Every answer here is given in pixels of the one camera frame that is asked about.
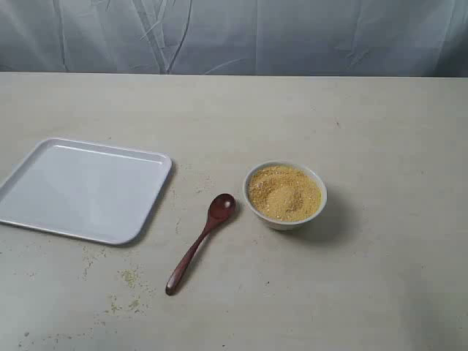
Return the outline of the dark brown wooden spoon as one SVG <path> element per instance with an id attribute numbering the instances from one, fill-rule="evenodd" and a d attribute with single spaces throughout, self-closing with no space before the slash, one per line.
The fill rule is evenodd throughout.
<path id="1" fill-rule="evenodd" d="M 182 257 L 167 281 L 165 286 L 165 293 L 167 295 L 174 295 L 176 293 L 178 285 L 201 243 L 213 230 L 225 223 L 235 213 L 235 209 L 236 201 L 231 194 L 220 194 L 213 199 L 208 207 L 207 220 L 203 231 Z"/>

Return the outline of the yellow-brown granular food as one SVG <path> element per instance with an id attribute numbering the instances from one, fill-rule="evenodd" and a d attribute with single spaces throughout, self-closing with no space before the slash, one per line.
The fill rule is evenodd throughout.
<path id="1" fill-rule="evenodd" d="M 318 185 L 302 170 L 271 165 L 257 170 L 247 192 L 253 207 L 280 222 L 298 222 L 314 215 L 322 202 Z"/>

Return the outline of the white ceramic bowl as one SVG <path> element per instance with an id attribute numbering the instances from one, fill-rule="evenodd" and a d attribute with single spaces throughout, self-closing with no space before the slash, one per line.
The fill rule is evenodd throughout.
<path id="1" fill-rule="evenodd" d="M 307 174 L 318 185 L 318 187 L 321 190 L 321 194 L 322 194 L 322 202 L 321 202 L 321 205 L 320 205 L 318 211 L 314 215 L 312 215 L 309 218 L 304 219 L 302 221 L 298 221 L 298 222 L 280 222 L 280 221 L 270 219 L 270 218 L 262 215 L 259 211 L 257 211 L 253 207 L 253 205 L 251 204 L 251 202 L 249 200 L 249 196 L 248 196 L 248 192 L 247 192 L 247 187 L 248 187 L 249 180 L 257 170 L 259 170 L 259 169 L 261 169 L 263 167 L 266 167 L 266 166 L 271 166 L 271 165 L 286 165 L 286 166 L 298 168 L 299 170 L 302 170 L 303 172 L 305 172 L 305 174 Z M 246 204 L 248 205 L 248 207 L 252 210 L 252 212 L 261 221 L 264 222 L 265 225 L 267 225 L 270 228 L 273 228 L 275 230 L 283 230 L 283 231 L 293 230 L 293 229 L 296 229 L 296 228 L 299 228 L 299 227 L 303 227 L 304 225 L 310 223 L 313 219 L 317 218 L 322 213 L 322 211 L 324 210 L 325 205 L 327 203 L 327 200 L 328 200 L 328 191 L 327 191 L 326 186 L 325 186 L 324 182 L 322 181 L 321 177 L 319 177 L 313 170 L 311 170 L 311 169 L 309 169 L 309 168 L 307 168 L 307 167 L 305 167 L 303 165 L 297 165 L 297 164 L 295 164 L 293 162 L 288 162 L 288 161 L 283 161 L 283 160 L 271 160 L 271 161 L 263 162 L 263 163 L 255 166 L 255 167 L 253 167 L 247 173 L 247 175 L 245 177 L 244 184 L 243 184 L 243 194 L 244 194 L 244 198 L 245 198 L 245 201 L 246 201 Z"/>

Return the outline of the white square plastic tray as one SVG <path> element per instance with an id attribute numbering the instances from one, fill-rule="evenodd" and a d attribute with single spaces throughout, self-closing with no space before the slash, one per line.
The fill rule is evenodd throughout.
<path id="1" fill-rule="evenodd" d="M 142 232 L 172 166 L 161 153 L 49 138 L 1 184 L 1 223 L 125 245 Z"/>

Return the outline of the white wrinkled backdrop curtain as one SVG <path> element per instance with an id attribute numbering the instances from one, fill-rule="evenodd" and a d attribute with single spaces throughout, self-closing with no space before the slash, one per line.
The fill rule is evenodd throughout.
<path id="1" fill-rule="evenodd" d="M 3 1 L 1 69 L 467 75 L 465 1 Z"/>

